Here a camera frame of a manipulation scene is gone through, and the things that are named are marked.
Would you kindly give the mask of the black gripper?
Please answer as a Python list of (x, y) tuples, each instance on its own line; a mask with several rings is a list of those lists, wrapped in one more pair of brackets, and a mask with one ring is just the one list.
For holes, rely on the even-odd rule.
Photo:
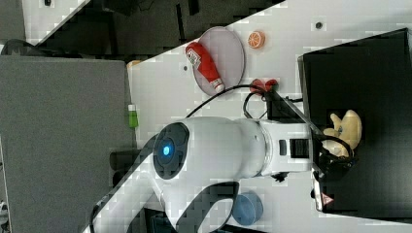
[(334, 136), (315, 135), (314, 171), (317, 182), (340, 181), (356, 164), (350, 145)]

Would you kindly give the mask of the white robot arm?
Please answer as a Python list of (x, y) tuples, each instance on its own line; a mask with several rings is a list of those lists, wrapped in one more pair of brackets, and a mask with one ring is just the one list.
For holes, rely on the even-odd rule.
[(82, 233), (127, 233), (156, 197), (177, 233), (210, 233), (231, 216), (241, 181), (329, 165), (349, 165), (361, 140), (358, 121), (321, 130), (281, 122), (188, 117), (165, 126), (140, 150), (116, 187), (95, 207)]

